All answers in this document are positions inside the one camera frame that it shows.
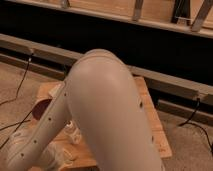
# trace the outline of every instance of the wire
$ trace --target wire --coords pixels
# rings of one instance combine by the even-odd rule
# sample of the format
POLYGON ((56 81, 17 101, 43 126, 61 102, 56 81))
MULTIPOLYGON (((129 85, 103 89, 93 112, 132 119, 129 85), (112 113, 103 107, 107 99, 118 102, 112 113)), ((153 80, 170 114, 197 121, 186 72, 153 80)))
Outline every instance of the wire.
POLYGON ((15 101, 15 100, 18 98, 19 91, 20 91, 21 86, 22 86, 22 84, 23 84, 23 82, 24 82, 24 80, 25 80, 25 77, 26 77, 26 75, 27 75, 27 71, 28 71, 29 66, 30 66, 31 56, 32 56, 32 55, 33 55, 33 54, 31 54, 31 55, 30 55, 30 57, 29 57, 29 59, 28 59, 28 62, 27 62, 27 66, 26 66, 26 69, 25 69, 24 75, 23 75, 23 77, 22 77, 22 80, 21 80, 21 82, 20 82, 20 84, 19 84, 18 88, 17 88, 17 91, 16 91, 16 95, 15 95, 15 97, 14 97, 13 99, 6 100, 6 101, 1 102, 1 103, 0 103, 0 106, 4 105, 4 104, 6 104, 6 103, 13 102, 13 101, 15 101))
POLYGON ((189 124, 189 125, 193 125, 195 127, 200 128, 204 132, 204 134, 206 135, 206 139, 207 139, 208 145, 210 147, 211 154, 213 156, 213 142, 212 143, 210 142, 210 138, 209 138, 207 131, 202 126, 200 126, 196 123, 190 122, 192 120, 192 118, 195 116, 195 114, 197 113, 197 110, 199 109, 199 107, 200 107, 200 98, 197 98, 197 105, 195 107, 195 110, 192 112, 191 116, 185 122, 180 123, 178 126, 182 127, 186 124, 189 124))
POLYGON ((20 124, 20 123, 21 123, 21 122, 17 122, 17 123, 11 124, 11 125, 7 125, 7 126, 5 126, 5 127, 3 127, 3 128, 0 128, 0 131, 3 131, 3 130, 5 130, 5 129, 10 128, 10 127, 13 127, 13 126, 16 126, 16 125, 18 125, 18 124, 20 124))
POLYGON ((195 127, 198 127, 204 132, 204 134, 206 135, 206 139, 207 139, 208 145, 209 145, 209 147, 211 149, 212 156, 213 156, 213 142, 212 143, 210 142, 210 138, 209 138, 209 135, 208 135, 207 131, 202 126, 200 126, 200 125, 198 125, 196 123, 188 122, 187 124, 190 124, 190 125, 193 125, 195 127))
MULTIPOLYGON (((30 114, 32 113, 33 109, 24 117, 24 119, 18 124, 18 126, 13 130, 12 134, 14 132, 16 132, 20 127, 21 125, 26 122, 26 119, 30 116, 30 114)), ((2 145, 0 146, 0 150, 2 150, 2 148, 7 144, 7 142, 9 141, 10 139, 10 136, 2 143, 2 145)))
POLYGON ((196 107, 195 107, 195 110, 194 112, 192 112, 191 116, 183 123, 180 123, 178 126, 184 126, 186 125, 190 120, 192 120, 192 118, 195 116, 195 114, 197 113, 197 110, 199 109, 200 107, 200 98, 197 98, 197 104, 196 104, 196 107))

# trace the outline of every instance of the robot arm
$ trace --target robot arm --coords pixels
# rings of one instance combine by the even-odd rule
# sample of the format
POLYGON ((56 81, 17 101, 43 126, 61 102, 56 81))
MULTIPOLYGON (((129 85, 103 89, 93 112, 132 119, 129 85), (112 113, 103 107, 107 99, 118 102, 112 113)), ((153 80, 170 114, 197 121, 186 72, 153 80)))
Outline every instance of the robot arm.
POLYGON ((8 169, 31 168, 71 116, 101 171, 164 170, 133 77, 105 50, 89 51, 75 63, 34 132, 11 147, 8 169))

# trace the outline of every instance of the plywood surface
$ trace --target plywood surface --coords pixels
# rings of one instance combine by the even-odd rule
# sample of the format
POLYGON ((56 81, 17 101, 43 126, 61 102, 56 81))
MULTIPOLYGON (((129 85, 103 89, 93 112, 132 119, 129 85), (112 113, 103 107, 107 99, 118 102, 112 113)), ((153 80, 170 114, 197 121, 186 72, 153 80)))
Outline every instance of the plywood surface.
MULTIPOLYGON (((31 0, 60 5, 60 0, 31 0)), ((135 0, 69 0, 70 6, 84 10, 132 17, 135 0)), ((170 22, 174 0, 144 0, 141 19, 170 22)))
MULTIPOLYGON (((172 152, 166 135, 163 131, 163 127, 158 117, 157 111, 155 110, 155 107, 152 103, 152 99, 149 95, 145 80, 142 77, 135 77, 135 82, 138 86, 143 106, 153 132, 155 144, 160 152, 160 156, 162 158, 170 157, 172 156, 172 152)), ((58 84, 60 84, 60 82, 43 83, 38 91, 37 101, 50 98, 48 92, 58 84)), ((34 125, 36 124, 36 121, 34 120, 30 124, 34 125)), ((69 168, 96 166, 97 163, 93 159, 92 154, 84 140, 82 140, 79 145, 71 145, 68 142, 65 133, 61 131, 61 133, 54 139, 54 142, 69 151, 76 158, 73 165, 69 168)), ((39 169, 33 168, 31 171, 39 171, 39 169)))
POLYGON ((174 0, 144 0, 141 19, 170 22, 174 0))
MULTIPOLYGON (((200 7, 202 6, 204 0, 191 0, 191 20, 192 22, 196 18, 200 7)), ((211 9, 209 15, 207 16, 203 27, 213 29, 213 8, 211 9)))

